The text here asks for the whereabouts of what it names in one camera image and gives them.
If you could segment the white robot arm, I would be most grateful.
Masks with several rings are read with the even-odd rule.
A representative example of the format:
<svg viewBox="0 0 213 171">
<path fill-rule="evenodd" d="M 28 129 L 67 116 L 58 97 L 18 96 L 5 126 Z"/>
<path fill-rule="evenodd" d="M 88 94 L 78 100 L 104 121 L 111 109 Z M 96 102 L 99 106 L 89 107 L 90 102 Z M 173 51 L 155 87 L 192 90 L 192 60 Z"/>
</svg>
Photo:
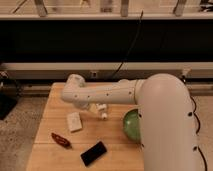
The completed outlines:
<svg viewBox="0 0 213 171">
<path fill-rule="evenodd" d="M 186 85 L 171 74 L 86 87 L 72 74 L 61 93 L 74 104 L 135 104 L 139 110 L 144 171 L 199 171 L 192 100 Z"/>
</svg>

